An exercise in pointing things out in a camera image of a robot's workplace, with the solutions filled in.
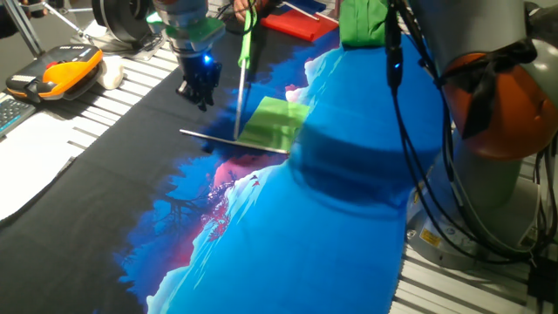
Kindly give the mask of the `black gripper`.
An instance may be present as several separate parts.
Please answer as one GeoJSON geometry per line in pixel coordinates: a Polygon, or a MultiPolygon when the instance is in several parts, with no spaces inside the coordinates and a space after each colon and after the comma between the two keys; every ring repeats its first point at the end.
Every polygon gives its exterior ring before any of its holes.
{"type": "Polygon", "coordinates": [[[191,99],[205,112],[214,104],[213,90],[219,85],[222,64],[209,52],[180,56],[178,58],[183,72],[183,81],[176,93],[184,99],[191,99]]]}

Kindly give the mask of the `bare hand with dark sleeve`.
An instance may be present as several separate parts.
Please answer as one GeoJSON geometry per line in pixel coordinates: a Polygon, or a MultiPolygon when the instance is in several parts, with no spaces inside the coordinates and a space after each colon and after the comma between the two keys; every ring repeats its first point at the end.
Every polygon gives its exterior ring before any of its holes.
{"type": "Polygon", "coordinates": [[[268,2],[268,0],[234,0],[233,9],[235,17],[239,22],[244,23],[249,10],[260,11],[268,2]]]}

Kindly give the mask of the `operator bare hand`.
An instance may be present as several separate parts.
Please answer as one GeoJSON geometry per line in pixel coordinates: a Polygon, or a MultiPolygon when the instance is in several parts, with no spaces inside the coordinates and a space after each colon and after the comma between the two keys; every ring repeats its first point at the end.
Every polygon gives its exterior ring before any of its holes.
{"type": "Polygon", "coordinates": [[[48,15],[48,10],[44,7],[42,0],[20,0],[19,3],[29,18],[41,18],[48,15]]]}

